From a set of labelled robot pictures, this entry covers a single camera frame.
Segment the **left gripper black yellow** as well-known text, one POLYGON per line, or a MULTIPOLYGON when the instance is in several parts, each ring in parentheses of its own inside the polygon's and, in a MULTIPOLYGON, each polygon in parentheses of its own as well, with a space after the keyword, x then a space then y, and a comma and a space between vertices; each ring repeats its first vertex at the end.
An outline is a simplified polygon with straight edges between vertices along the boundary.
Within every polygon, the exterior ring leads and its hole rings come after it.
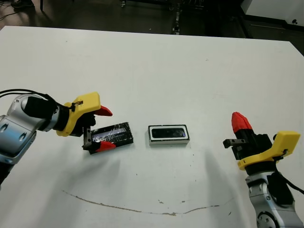
POLYGON ((105 106, 100 106, 97 92, 78 96, 73 102, 59 108, 56 131, 58 136, 84 137, 83 149, 89 152, 103 152, 116 148, 111 142, 92 142, 91 127, 96 124, 95 115, 113 116, 105 106))

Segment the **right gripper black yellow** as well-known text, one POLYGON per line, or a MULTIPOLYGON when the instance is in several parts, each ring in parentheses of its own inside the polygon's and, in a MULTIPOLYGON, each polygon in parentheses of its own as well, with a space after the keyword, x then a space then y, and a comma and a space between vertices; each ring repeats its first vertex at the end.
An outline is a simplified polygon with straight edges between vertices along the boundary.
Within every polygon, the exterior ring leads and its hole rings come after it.
POLYGON ((239 112, 231 118, 236 139, 225 139, 225 148, 232 148, 238 168, 247 175, 275 170, 275 161, 293 153, 300 134, 293 131, 279 131, 271 142, 267 134, 255 134, 248 119, 239 112))

